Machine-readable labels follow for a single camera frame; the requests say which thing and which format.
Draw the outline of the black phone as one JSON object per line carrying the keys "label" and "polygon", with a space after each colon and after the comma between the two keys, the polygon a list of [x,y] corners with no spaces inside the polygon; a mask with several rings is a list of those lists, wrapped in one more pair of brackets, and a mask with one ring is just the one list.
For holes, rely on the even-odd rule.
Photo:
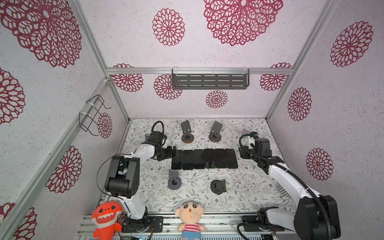
{"label": "black phone", "polygon": [[202,154],[204,149],[196,149],[193,151],[194,153],[194,169],[200,170],[205,168],[205,162],[202,159]]}
{"label": "black phone", "polygon": [[172,157],[172,170],[181,170],[183,168],[183,151],[176,150],[175,156]]}
{"label": "black phone", "polygon": [[227,151],[225,149],[214,149],[214,162],[217,169],[226,169]]}
{"label": "black phone", "polygon": [[216,152],[214,149],[204,149],[202,159],[205,162],[206,169],[215,169]]}
{"label": "black phone", "polygon": [[238,162],[237,162],[236,151],[234,149],[225,149],[225,151],[226,151],[226,158],[224,159],[224,163],[226,168],[237,169]]}
{"label": "black phone", "polygon": [[189,171],[194,169],[194,151],[183,150],[183,170]]}

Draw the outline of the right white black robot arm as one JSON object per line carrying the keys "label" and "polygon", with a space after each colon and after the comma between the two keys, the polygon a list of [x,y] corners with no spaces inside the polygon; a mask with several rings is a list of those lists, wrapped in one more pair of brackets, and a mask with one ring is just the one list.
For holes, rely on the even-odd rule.
{"label": "right white black robot arm", "polygon": [[296,204],[296,211],[278,207],[261,208],[255,228],[289,230],[301,240],[334,240],[341,236],[336,200],[309,187],[278,156],[273,156],[270,142],[247,134],[239,138],[240,153],[254,160],[258,167],[277,181]]}

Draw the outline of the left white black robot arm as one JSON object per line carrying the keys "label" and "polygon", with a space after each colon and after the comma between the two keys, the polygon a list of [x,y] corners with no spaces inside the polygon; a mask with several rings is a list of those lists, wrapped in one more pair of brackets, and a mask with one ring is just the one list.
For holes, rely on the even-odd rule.
{"label": "left white black robot arm", "polygon": [[133,153],[117,154],[111,159],[104,188],[109,196],[121,203],[131,220],[144,220],[148,214],[136,195],[140,185],[140,165],[153,158],[160,162],[174,157],[176,151],[166,143],[166,135],[155,131]]}

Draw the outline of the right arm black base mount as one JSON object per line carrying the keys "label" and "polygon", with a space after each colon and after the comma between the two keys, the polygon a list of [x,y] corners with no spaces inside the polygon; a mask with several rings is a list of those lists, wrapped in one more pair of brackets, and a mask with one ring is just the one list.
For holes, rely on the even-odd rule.
{"label": "right arm black base mount", "polygon": [[276,232],[276,231],[285,231],[286,229],[280,226],[272,225],[266,222],[264,219],[259,219],[258,215],[248,215],[242,216],[243,224],[245,224],[245,232]]}

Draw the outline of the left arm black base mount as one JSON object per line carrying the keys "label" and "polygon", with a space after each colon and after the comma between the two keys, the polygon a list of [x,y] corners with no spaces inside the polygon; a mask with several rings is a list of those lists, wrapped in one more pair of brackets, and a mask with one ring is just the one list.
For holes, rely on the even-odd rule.
{"label": "left arm black base mount", "polygon": [[163,231],[164,217],[144,216],[142,220],[125,218],[122,233],[161,233]]}

